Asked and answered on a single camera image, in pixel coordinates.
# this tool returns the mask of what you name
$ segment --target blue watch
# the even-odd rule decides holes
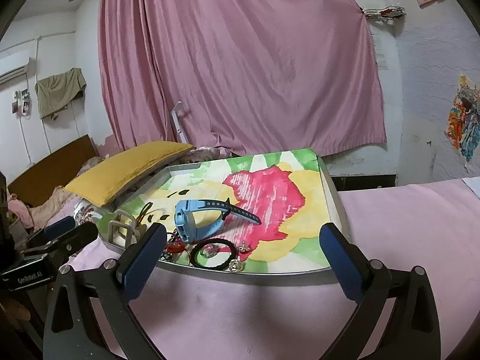
[[[210,223],[209,225],[197,228],[193,212],[218,210],[222,214]],[[242,219],[246,219],[255,225],[261,225],[262,221],[258,216],[243,210],[233,204],[230,204],[230,199],[226,202],[221,200],[180,200],[175,206],[175,226],[178,230],[178,235],[184,243],[192,243],[203,240],[208,237],[212,237],[222,227],[223,222],[229,214],[239,216]]]

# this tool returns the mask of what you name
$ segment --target air conditioner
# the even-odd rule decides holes
[[[0,59],[0,85],[12,78],[27,73],[30,53],[28,50],[16,52]]]

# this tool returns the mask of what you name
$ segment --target hanging towel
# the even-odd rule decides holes
[[[82,70],[74,67],[69,71],[41,79],[35,85],[38,98],[40,118],[52,115],[61,110],[70,101],[78,98],[78,94],[86,86]]]

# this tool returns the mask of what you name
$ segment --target blue gripper pad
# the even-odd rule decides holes
[[[167,245],[167,230],[153,223],[144,236],[130,245],[118,260],[116,276],[122,285],[123,300],[137,299]]]
[[[368,260],[357,246],[350,244],[333,223],[320,229],[320,247],[342,287],[345,296],[359,304],[369,285]]]
[[[43,230],[43,235],[48,241],[53,241],[54,239],[75,228],[75,226],[76,223],[74,217],[66,216],[58,222],[55,222],[53,225],[45,227]]]

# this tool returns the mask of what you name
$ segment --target metal tray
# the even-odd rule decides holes
[[[322,187],[323,192],[325,193],[330,221],[342,231],[348,240],[350,240],[350,228],[347,215],[333,180],[328,174],[327,168],[320,157],[317,157],[317,162],[320,170]],[[191,173],[200,166],[201,163],[189,163],[165,167],[153,178],[147,181],[147,183],[143,184],[135,193],[129,196],[128,199],[126,199],[124,202],[119,202],[118,206],[121,206],[124,203],[135,199],[137,196],[146,193],[155,184],[163,185],[173,176]],[[107,214],[108,212],[111,213],[112,210],[103,211],[104,214]],[[110,250],[120,254],[124,252],[124,247],[108,242],[105,233],[100,233],[100,237],[106,247],[108,247]],[[213,271],[209,269],[196,268],[193,266],[186,266],[175,262],[167,262],[162,260],[158,261],[157,267],[181,274],[197,276],[199,278],[261,286],[310,286],[336,282],[335,276],[333,275],[330,267],[291,273],[235,273],[231,271]]]

